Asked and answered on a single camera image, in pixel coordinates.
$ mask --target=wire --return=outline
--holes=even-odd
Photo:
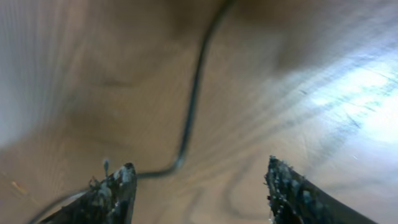
[[[149,171],[149,172],[143,172],[140,174],[137,174],[138,179],[151,179],[151,178],[160,178],[160,177],[165,177],[167,175],[173,174],[177,170],[179,170],[184,162],[185,162],[185,156],[187,154],[187,149],[188,149],[188,144],[190,141],[190,137],[192,135],[192,127],[193,123],[195,121],[195,113],[196,113],[196,107],[197,107],[197,101],[198,101],[198,96],[199,96],[199,90],[200,90],[200,83],[201,79],[203,76],[203,69],[204,69],[204,64],[206,60],[206,54],[208,52],[208,45],[209,42],[215,33],[215,30],[218,27],[218,24],[221,22],[223,16],[226,14],[227,10],[229,7],[233,4],[234,0],[225,0],[225,2],[221,5],[221,7],[218,9],[216,12],[214,18],[212,19],[210,25],[208,26],[205,35],[202,38],[201,42],[201,48],[197,60],[197,65],[195,69],[195,73],[193,76],[192,80],[192,90],[190,94],[190,99],[188,102],[188,109],[187,109],[187,115],[185,118],[185,125],[183,127],[182,131],[182,137],[178,149],[177,156],[175,157],[175,160],[173,163],[162,169],[162,170],[157,170],[157,171]],[[51,209],[53,209],[55,206],[61,204],[67,199],[73,198],[80,196],[84,194],[87,191],[87,189],[79,190],[78,192],[74,192],[72,194],[64,195],[61,196],[60,198],[54,200],[51,204],[47,205],[45,208],[43,208],[34,218],[32,218],[28,224],[35,224],[37,221],[39,221],[42,216],[44,216],[46,213],[48,213]]]

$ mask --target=wood grain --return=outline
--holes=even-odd
[[[104,158],[110,170],[168,165],[220,3],[1,1],[0,223],[85,187]],[[139,182],[133,223],[267,223],[271,154],[395,223],[397,11],[237,1],[211,43],[186,164]]]

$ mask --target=wooden table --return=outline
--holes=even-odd
[[[175,156],[221,0],[0,2],[0,223],[133,162]],[[237,1],[183,169],[138,183],[134,223],[267,223],[269,156],[379,223],[398,218],[398,2]]]

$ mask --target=dark object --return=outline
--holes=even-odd
[[[374,223],[324,193],[274,156],[269,159],[265,178],[276,224]]]
[[[195,120],[195,112],[196,112],[196,105],[198,101],[198,94],[200,89],[200,82],[203,76],[203,67],[205,65],[206,53],[208,51],[210,40],[217,29],[218,24],[221,22],[222,18],[225,16],[226,12],[228,11],[229,7],[234,3],[234,0],[225,0],[225,2],[221,5],[220,9],[215,14],[213,20],[211,21],[209,27],[207,28],[200,47],[200,53],[198,56],[197,65],[194,71],[194,76],[192,80],[192,90],[190,93],[190,99],[188,102],[188,110],[187,115],[185,118],[185,124],[183,127],[182,138],[180,141],[180,145],[178,148],[178,154],[175,157],[173,163],[162,170],[156,171],[149,171],[137,174],[137,179],[148,179],[148,178],[159,178],[165,177],[166,175],[170,175],[175,171],[179,170],[184,163],[185,155],[187,153],[187,147],[190,140],[191,130],[193,126],[193,122]],[[40,220],[40,218],[50,211],[53,207],[57,206],[58,204],[62,203],[66,199],[69,199],[75,195],[85,193],[88,189],[82,189],[78,192],[74,192],[72,194],[61,196],[60,198],[56,199],[50,205],[46,206],[40,213],[38,213],[28,224],[33,224]]]
[[[130,224],[137,189],[134,166],[128,163],[102,182],[90,181],[90,190],[59,211],[42,220],[42,224]]]

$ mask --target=cable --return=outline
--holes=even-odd
[[[206,54],[208,51],[208,44],[218,26],[218,24],[221,22],[223,16],[226,14],[227,10],[233,4],[233,2],[234,2],[234,0],[225,0],[225,2],[221,5],[221,7],[216,12],[214,18],[212,19],[209,27],[207,28],[207,30],[205,32],[205,35],[202,38],[198,61],[197,61],[195,73],[194,73],[193,80],[192,80],[192,90],[191,90],[190,99],[188,102],[188,109],[187,109],[187,115],[185,118],[185,125],[183,127],[182,137],[181,137],[178,153],[177,153],[177,156],[175,157],[174,162],[169,167],[166,167],[162,170],[149,171],[149,172],[143,172],[143,173],[137,174],[138,179],[150,179],[150,178],[165,177],[167,175],[173,174],[175,171],[179,170],[183,166],[183,164],[185,162],[185,156],[187,153],[187,149],[188,149],[188,143],[189,143],[191,133],[192,133],[193,122],[195,121],[195,112],[196,112],[196,107],[197,107],[201,78],[203,76],[203,69],[204,69],[204,64],[205,64],[205,60],[206,60]],[[75,192],[72,194],[61,196],[60,198],[54,200],[50,205],[47,205],[45,208],[43,208],[38,214],[36,214],[36,216],[34,218],[32,218],[29,221],[28,224],[35,224],[37,221],[39,221],[42,218],[42,216],[44,216],[46,213],[48,213],[55,206],[59,205],[60,203],[64,202],[67,199],[76,197],[78,195],[82,195],[86,191],[87,191],[87,189],[83,189],[83,190],[79,190],[78,192]]]

